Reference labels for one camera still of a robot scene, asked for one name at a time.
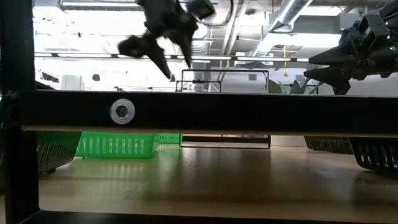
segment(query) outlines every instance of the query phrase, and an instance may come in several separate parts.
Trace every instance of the green crate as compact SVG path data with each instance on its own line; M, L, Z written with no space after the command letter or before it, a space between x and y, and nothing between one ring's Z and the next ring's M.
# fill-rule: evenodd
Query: green crate
M81 134L76 156L90 158L150 158L157 147L156 134Z
M159 144L180 144L180 134L158 134Z

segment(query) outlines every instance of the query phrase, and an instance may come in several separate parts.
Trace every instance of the black plastic basket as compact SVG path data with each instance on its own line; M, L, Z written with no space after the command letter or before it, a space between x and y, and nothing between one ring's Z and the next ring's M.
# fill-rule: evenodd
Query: black plastic basket
M309 149L343 154L353 153L349 138L316 136L305 136L304 138Z
M50 172L68 164L75 157L81 132L37 132L39 173ZM4 188L4 171L0 170L0 190Z
M378 173L398 173L398 139L350 138L358 165Z

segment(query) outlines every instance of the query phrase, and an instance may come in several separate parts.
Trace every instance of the ceiling light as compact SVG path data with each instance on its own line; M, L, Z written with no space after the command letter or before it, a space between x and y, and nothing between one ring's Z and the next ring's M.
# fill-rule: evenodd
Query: ceiling light
M118 58L133 58L133 57L129 57L129 56L125 56L125 55L118 55ZM148 56L144 55L142 56L143 59L149 59ZM164 55L164 58L166 59L170 59L172 58L170 55Z
M290 58L276 57L238 57L237 60L256 61L256 62L289 62Z
M110 58L110 54L58 54L59 57Z
M308 62L308 58L298 58L297 62Z
M231 60L231 57L228 56L192 56L192 59L197 59L197 60Z
M136 3L111 2L63 2L63 6L98 6L98 7L138 7Z
M35 57L52 57L50 53L35 53Z
M193 63L210 63L210 60L193 60Z

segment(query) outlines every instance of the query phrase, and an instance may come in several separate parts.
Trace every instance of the round bolt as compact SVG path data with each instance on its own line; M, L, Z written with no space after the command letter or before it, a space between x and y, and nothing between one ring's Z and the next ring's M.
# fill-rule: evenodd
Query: round bolt
M109 111L116 124L128 124L136 114L136 107L127 99L116 100Z

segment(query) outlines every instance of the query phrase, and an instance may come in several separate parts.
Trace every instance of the black robotic arm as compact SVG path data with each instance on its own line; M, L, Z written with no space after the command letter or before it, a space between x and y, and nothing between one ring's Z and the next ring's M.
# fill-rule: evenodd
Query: black robotic arm
M327 83L336 95L345 95L350 79L368 75L387 78L398 72L398 0L387 3L377 14L366 14L343 31L339 46L309 59L327 68L309 70L307 78Z
M227 20L231 19L233 0ZM143 9L146 21L147 32L141 37L132 35L118 45L119 53L141 58L148 56L171 81L175 78L171 74L164 57L164 50L157 44L156 39L165 37L177 44L185 58L188 67L192 63L192 40L193 34L198 29L197 22L202 22L215 14L213 4L209 0L192 0L187 4L185 11L179 0L138 0L138 5Z

